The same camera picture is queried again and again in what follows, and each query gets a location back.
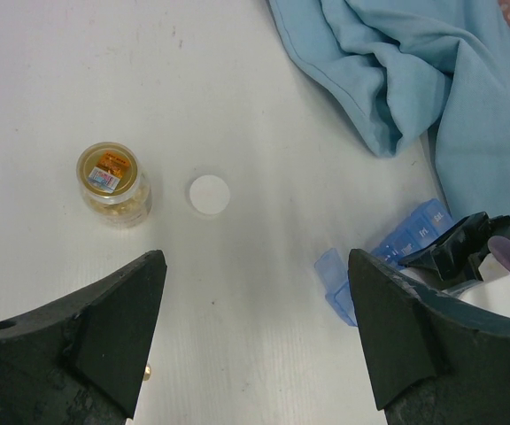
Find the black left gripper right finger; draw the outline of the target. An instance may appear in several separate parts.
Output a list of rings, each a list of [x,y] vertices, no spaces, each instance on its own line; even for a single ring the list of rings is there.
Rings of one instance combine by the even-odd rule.
[[[510,424],[510,318],[361,249],[348,274],[375,405],[389,424]]]

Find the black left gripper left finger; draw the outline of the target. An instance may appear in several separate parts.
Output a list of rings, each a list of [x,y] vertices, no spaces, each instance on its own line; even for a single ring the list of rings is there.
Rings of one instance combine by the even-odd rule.
[[[0,321],[0,424],[134,418],[166,280],[144,253],[69,295]]]

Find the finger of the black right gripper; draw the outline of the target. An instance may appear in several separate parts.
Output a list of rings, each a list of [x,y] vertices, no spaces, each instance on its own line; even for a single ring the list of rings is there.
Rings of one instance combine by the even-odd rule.
[[[510,216],[490,218],[486,212],[471,214],[429,246],[398,261],[402,267],[426,270],[439,280],[480,280],[479,266],[490,253],[492,236],[510,240]]]

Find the blue weekly pill organizer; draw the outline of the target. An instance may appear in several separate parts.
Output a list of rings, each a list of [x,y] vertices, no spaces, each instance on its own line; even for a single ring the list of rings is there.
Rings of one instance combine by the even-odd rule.
[[[433,198],[420,204],[413,212],[385,236],[371,254],[390,266],[401,270],[398,261],[428,247],[449,230],[455,221],[444,205]],[[325,298],[337,316],[347,325],[357,325],[352,301],[347,265],[332,248],[314,263],[314,269],[325,288]]]

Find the amber pill bottle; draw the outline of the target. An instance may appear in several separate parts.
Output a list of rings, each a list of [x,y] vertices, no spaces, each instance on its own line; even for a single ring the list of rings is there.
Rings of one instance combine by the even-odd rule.
[[[135,154],[125,145],[102,142],[78,158],[76,176],[87,207],[106,224],[131,228],[152,207],[151,185]]]

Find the white bottle cap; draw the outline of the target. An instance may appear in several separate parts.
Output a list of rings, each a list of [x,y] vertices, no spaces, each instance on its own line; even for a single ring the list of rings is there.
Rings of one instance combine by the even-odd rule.
[[[189,200],[192,206],[204,215],[222,213],[228,207],[230,199],[229,186],[217,175],[205,174],[190,184]]]

